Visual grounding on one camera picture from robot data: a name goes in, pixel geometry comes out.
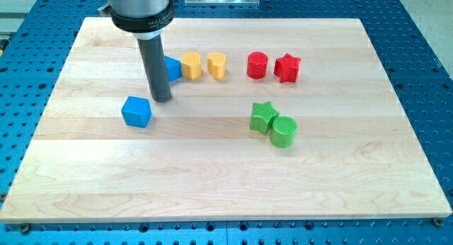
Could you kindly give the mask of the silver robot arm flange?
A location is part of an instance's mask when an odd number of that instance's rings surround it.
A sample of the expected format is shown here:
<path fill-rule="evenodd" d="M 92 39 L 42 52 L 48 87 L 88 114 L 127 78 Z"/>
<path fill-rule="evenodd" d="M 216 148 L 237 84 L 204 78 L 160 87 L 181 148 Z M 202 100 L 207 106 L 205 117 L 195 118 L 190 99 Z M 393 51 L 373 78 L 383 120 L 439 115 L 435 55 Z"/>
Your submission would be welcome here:
<path fill-rule="evenodd" d="M 173 0 L 107 0 L 98 12 L 138 40 L 159 36 L 175 16 Z"/>

